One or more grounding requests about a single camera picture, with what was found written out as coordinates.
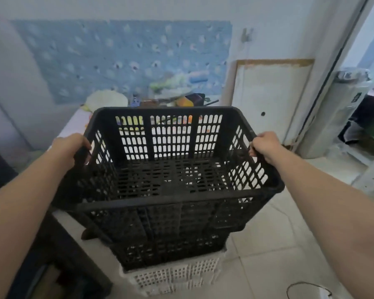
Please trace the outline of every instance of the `blue wall tile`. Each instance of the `blue wall tile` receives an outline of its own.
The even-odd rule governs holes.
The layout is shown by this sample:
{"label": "blue wall tile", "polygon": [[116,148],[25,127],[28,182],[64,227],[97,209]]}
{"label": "blue wall tile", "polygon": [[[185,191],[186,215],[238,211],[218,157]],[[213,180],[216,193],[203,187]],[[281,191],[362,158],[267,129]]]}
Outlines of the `blue wall tile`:
{"label": "blue wall tile", "polygon": [[194,91],[221,94],[232,26],[228,21],[16,20],[56,104],[84,102],[95,90],[129,99],[151,82],[206,71]]}

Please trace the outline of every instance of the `tiled floor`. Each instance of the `tiled floor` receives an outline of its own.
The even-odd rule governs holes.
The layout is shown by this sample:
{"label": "tiled floor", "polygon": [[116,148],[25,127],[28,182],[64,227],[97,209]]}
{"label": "tiled floor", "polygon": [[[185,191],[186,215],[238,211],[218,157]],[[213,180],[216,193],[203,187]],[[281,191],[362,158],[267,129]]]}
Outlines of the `tiled floor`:
{"label": "tiled floor", "polygon": [[[353,160],[319,158],[311,164],[350,183],[363,166]],[[139,298],[118,274],[119,263],[98,240],[81,241],[83,227],[65,213],[58,220],[114,282],[110,299]],[[325,260],[289,192],[275,196],[241,232],[229,237],[227,259],[217,282],[193,291],[156,296],[157,299],[284,299],[287,287],[307,281],[336,290],[339,282]],[[315,287],[296,286],[290,299],[320,299]]]}

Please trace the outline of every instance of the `black plastic basket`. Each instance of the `black plastic basket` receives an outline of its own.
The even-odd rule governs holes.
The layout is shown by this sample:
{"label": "black plastic basket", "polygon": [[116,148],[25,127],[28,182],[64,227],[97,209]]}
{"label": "black plastic basket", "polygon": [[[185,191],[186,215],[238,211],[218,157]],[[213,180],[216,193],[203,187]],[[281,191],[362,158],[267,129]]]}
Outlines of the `black plastic basket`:
{"label": "black plastic basket", "polygon": [[53,204],[103,241],[240,231],[284,184],[234,107],[102,108]]}
{"label": "black plastic basket", "polygon": [[158,264],[214,253],[226,247],[229,234],[181,237],[134,244],[119,243],[110,246],[124,271],[137,270]]}

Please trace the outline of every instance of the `hand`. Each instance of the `hand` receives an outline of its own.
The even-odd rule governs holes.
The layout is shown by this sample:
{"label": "hand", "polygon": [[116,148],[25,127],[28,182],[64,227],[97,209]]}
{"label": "hand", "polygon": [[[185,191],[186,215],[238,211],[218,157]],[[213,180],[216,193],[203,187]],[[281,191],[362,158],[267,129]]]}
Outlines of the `hand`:
{"label": "hand", "polygon": [[256,156],[255,150],[259,151],[264,155],[265,160],[271,165],[274,165],[274,155],[280,151],[280,148],[283,148],[277,135],[273,131],[260,133],[249,145],[250,156]]}
{"label": "hand", "polygon": [[87,138],[82,134],[74,133],[67,137],[57,137],[47,153],[55,162],[68,171],[75,165],[73,157],[81,147],[86,147],[88,150],[91,149]]}

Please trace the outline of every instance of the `black cable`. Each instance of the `black cable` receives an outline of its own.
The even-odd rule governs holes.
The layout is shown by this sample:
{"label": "black cable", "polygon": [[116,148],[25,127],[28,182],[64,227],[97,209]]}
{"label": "black cable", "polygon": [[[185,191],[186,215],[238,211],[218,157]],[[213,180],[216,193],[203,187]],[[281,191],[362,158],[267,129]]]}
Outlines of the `black cable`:
{"label": "black cable", "polygon": [[320,288],[326,290],[327,292],[329,292],[329,294],[328,294],[328,297],[329,297],[329,298],[332,297],[332,292],[331,292],[329,289],[325,288],[324,286],[319,286],[318,284],[311,283],[311,282],[299,281],[299,282],[295,282],[295,283],[293,283],[293,284],[290,284],[289,287],[287,287],[287,298],[288,298],[288,299],[290,299],[290,298],[289,298],[289,295],[288,295],[288,291],[289,291],[289,289],[290,289],[291,287],[293,287],[293,286],[297,286],[297,285],[299,285],[299,284],[309,284],[309,285],[311,285],[311,286],[317,286],[317,287],[320,287]]}

